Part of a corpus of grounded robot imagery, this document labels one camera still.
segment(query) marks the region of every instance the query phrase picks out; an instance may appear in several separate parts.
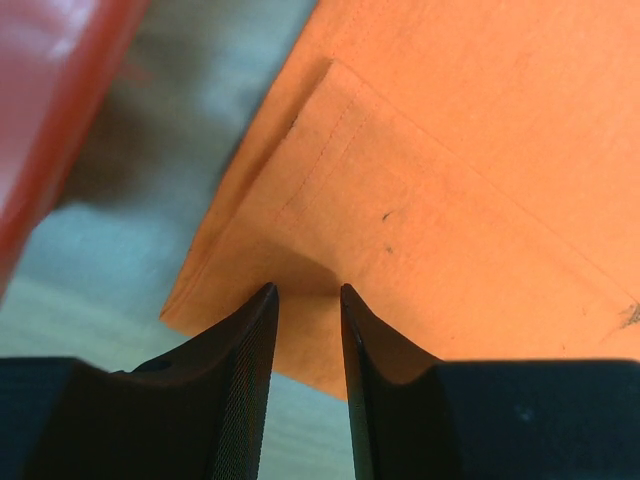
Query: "stitching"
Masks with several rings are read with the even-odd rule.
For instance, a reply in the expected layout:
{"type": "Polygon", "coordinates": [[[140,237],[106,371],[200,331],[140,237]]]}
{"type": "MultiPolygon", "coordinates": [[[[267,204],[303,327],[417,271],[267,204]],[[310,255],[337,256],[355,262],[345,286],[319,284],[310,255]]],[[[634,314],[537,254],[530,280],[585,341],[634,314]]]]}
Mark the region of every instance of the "stitching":
{"type": "MultiPolygon", "coordinates": [[[[351,108],[353,107],[355,101],[357,100],[358,96],[360,95],[360,93],[362,91],[363,86],[364,86],[364,84],[362,82],[358,85],[358,88],[356,90],[355,95],[353,96],[353,98],[351,99],[349,104],[345,107],[345,109],[342,111],[342,113],[340,114],[340,117],[338,117],[338,120],[336,121],[335,125],[331,129],[329,137],[327,138],[327,141],[324,143],[324,146],[322,147],[322,150],[320,151],[320,154],[318,155],[318,158],[316,158],[316,160],[314,162],[314,165],[311,168],[311,171],[307,174],[307,176],[301,182],[301,184],[298,187],[298,189],[296,190],[296,192],[289,198],[289,200],[286,201],[284,206],[278,211],[278,213],[275,216],[274,221],[277,221],[281,217],[281,215],[284,212],[284,210],[286,209],[286,207],[294,200],[294,198],[300,193],[300,191],[302,191],[302,189],[304,188],[305,184],[308,182],[308,180],[311,177],[311,175],[313,174],[313,172],[317,169],[317,167],[318,167],[318,165],[320,163],[320,160],[323,158],[323,156],[324,156],[324,154],[325,154],[325,152],[326,152],[326,150],[328,148],[329,143],[331,142],[333,136],[335,135],[336,131],[338,130],[338,127],[342,123],[342,120],[346,116],[347,112],[349,112],[349,110],[351,110],[351,108]]],[[[351,138],[351,140],[349,140],[349,143],[347,144],[347,147],[353,141],[353,139],[355,138],[355,136],[357,135],[357,133],[358,133],[358,131],[359,131],[359,129],[361,127],[362,127],[362,124],[358,127],[358,129],[354,133],[354,135],[351,138]]],[[[184,304],[189,300],[191,294],[193,293],[193,290],[195,289],[196,285],[200,281],[200,278],[202,277],[203,272],[206,270],[207,265],[211,261],[211,258],[213,257],[214,253],[216,252],[218,245],[220,243],[222,243],[223,238],[226,235],[228,235],[229,226],[230,225],[228,223],[225,226],[224,230],[220,233],[218,238],[214,239],[213,242],[211,242],[211,245],[209,246],[207,255],[203,259],[203,261],[200,264],[200,266],[198,267],[197,271],[191,277],[191,280],[189,281],[189,283],[182,289],[182,292],[174,299],[172,304],[167,306],[167,308],[165,308],[161,312],[161,315],[167,315],[169,312],[172,312],[172,311],[173,312],[179,312],[182,309],[182,307],[184,306],[184,304]]]]}
{"type": "Polygon", "coordinates": [[[347,22],[347,27],[345,28],[344,32],[340,38],[338,39],[338,42],[336,42],[336,45],[333,47],[333,49],[331,50],[331,58],[335,58],[336,57],[336,52],[340,49],[340,47],[342,47],[342,44],[344,43],[344,36],[346,34],[348,34],[351,31],[351,27],[353,26],[353,24],[355,23],[355,20],[358,16],[360,16],[360,12],[362,11],[362,4],[364,3],[364,1],[360,1],[358,3],[357,8],[355,9],[355,12],[353,13],[353,15],[351,16],[351,18],[349,19],[349,21],[347,22]]]}
{"type": "Polygon", "coordinates": [[[353,107],[355,101],[357,100],[358,96],[360,95],[360,92],[362,91],[362,83],[358,86],[358,90],[356,90],[355,95],[353,96],[353,98],[351,99],[351,101],[349,102],[349,105],[347,105],[347,107],[342,111],[342,113],[340,114],[340,117],[338,117],[338,121],[336,122],[336,124],[333,126],[333,128],[331,129],[331,133],[329,133],[329,137],[327,138],[327,141],[324,143],[324,146],[322,147],[322,150],[320,150],[320,154],[318,155],[318,157],[314,160],[313,162],[313,167],[311,167],[311,170],[309,171],[309,173],[305,176],[304,180],[302,180],[302,182],[300,182],[300,186],[298,187],[298,189],[293,193],[293,195],[291,195],[291,197],[289,198],[289,200],[287,200],[284,205],[282,206],[282,208],[278,211],[278,213],[275,216],[275,221],[279,220],[280,217],[282,216],[282,213],[284,212],[284,210],[291,204],[291,202],[298,196],[298,194],[302,191],[302,189],[305,187],[305,185],[307,184],[307,182],[309,181],[309,179],[311,178],[311,176],[313,175],[313,173],[316,171],[316,169],[318,168],[318,166],[320,165],[320,160],[322,160],[324,158],[324,155],[327,151],[327,148],[329,147],[329,144],[331,143],[331,140],[333,139],[333,136],[335,135],[335,133],[338,131],[338,127],[340,126],[340,124],[342,123],[342,120],[344,119],[345,115],[347,114],[347,112],[349,112],[351,110],[351,108],[353,107]]]}
{"type": "Polygon", "coordinates": [[[333,173],[336,171],[336,169],[338,168],[338,166],[342,163],[342,159],[344,158],[344,156],[346,155],[346,153],[349,151],[349,148],[351,147],[351,144],[353,143],[353,141],[356,139],[356,137],[358,136],[358,134],[360,133],[360,130],[362,130],[362,128],[366,125],[367,121],[369,120],[369,118],[371,117],[371,114],[367,115],[362,122],[360,122],[360,125],[358,125],[358,127],[356,128],[356,130],[354,131],[353,135],[351,136],[351,138],[349,139],[349,141],[347,142],[344,150],[342,150],[342,152],[340,153],[340,156],[338,157],[338,159],[336,160],[333,168],[331,169],[331,171],[329,172],[329,174],[325,177],[324,181],[322,182],[322,185],[320,186],[320,188],[318,189],[318,191],[316,192],[316,194],[313,196],[313,198],[304,206],[304,208],[301,209],[300,213],[296,216],[296,219],[293,221],[293,223],[291,224],[291,226],[288,228],[288,231],[291,232],[293,230],[293,228],[298,224],[298,221],[300,220],[300,218],[302,217],[302,214],[304,214],[304,212],[306,212],[311,205],[313,205],[315,203],[315,201],[318,199],[318,197],[320,196],[320,194],[322,193],[322,190],[324,189],[324,186],[327,184],[327,182],[329,181],[329,179],[333,176],[333,173]]]}
{"type": "MultiPolygon", "coordinates": [[[[377,18],[384,16],[384,14],[381,12],[389,6],[389,1],[390,0],[385,0],[384,5],[382,5],[381,7],[378,7],[380,9],[380,12],[378,12],[378,15],[376,15],[377,18]]],[[[356,11],[355,15],[352,18],[351,26],[353,26],[356,16],[360,15],[360,12],[362,11],[363,3],[364,2],[361,2],[358,5],[358,10],[356,11]]],[[[354,49],[353,54],[351,55],[352,59],[360,58],[360,52],[362,52],[362,49],[367,44],[369,37],[371,36],[371,30],[373,29],[374,25],[375,25],[375,22],[370,19],[367,25],[367,30],[364,32],[364,35],[362,36],[362,40],[359,42],[358,47],[354,49]]],[[[335,57],[335,49],[332,52],[332,57],[335,57]]]]}

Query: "gray surface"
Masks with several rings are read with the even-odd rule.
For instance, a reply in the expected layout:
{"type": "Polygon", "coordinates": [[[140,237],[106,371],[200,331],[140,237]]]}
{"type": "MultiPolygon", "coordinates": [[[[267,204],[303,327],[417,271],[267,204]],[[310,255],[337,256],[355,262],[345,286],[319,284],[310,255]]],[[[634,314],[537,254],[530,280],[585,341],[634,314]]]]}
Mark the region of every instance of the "gray surface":
{"type": "MultiPolygon", "coordinates": [[[[0,310],[0,355],[130,369],[184,340],[158,320],[231,153],[313,0],[155,0],[0,310]]],[[[260,478],[353,478],[346,405],[273,379],[260,478]]]]}

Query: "black mark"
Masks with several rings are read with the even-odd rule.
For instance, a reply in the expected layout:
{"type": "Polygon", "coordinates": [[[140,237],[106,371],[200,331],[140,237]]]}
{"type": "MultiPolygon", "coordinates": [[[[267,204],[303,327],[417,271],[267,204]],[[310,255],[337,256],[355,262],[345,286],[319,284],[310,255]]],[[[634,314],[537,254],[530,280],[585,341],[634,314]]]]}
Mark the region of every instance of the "black mark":
{"type": "Polygon", "coordinates": [[[629,318],[622,324],[623,329],[640,323],[640,303],[631,305],[629,309],[625,311],[625,315],[626,314],[629,314],[629,318]]]}

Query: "orange envelope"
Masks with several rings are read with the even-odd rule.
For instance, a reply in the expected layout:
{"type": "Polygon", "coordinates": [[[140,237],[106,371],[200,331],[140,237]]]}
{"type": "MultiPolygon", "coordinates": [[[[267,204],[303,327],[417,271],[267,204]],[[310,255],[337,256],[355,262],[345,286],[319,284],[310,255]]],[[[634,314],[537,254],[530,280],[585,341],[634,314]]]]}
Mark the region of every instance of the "orange envelope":
{"type": "Polygon", "coordinates": [[[180,291],[334,58],[638,298],[638,25],[633,0],[320,0],[162,318],[191,321],[180,291]]]}
{"type": "Polygon", "coordinates": [[[444,359],[639,357],[624,282],[487,177],[336,62],[164,318],[196,334],[274,281],[275,369],[341,398],[347,281],[444,359]]]}

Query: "red object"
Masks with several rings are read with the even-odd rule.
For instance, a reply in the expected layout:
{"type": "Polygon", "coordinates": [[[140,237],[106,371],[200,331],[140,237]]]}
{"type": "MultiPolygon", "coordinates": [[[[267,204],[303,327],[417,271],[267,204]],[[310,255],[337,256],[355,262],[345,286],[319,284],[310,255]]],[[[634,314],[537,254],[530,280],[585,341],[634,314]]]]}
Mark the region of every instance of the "red object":
{"type": "Polygon", "coordinates": [[[0,2],[0,295],[54,204],[147,4],[0,2]]]}

